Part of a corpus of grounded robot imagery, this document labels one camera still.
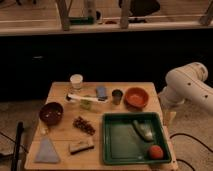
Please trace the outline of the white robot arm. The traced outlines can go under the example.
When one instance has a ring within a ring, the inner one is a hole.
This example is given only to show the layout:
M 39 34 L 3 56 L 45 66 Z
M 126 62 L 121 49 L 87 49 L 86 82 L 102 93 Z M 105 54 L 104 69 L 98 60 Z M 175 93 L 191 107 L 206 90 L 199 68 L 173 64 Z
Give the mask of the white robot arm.
M 200 62 L 170 70 L 166 76 L 166 86 L 159 93 L 163 107 L 169 109 L 190 100 L 213 115 L 213 88 L 205 84 L 208 70 Z

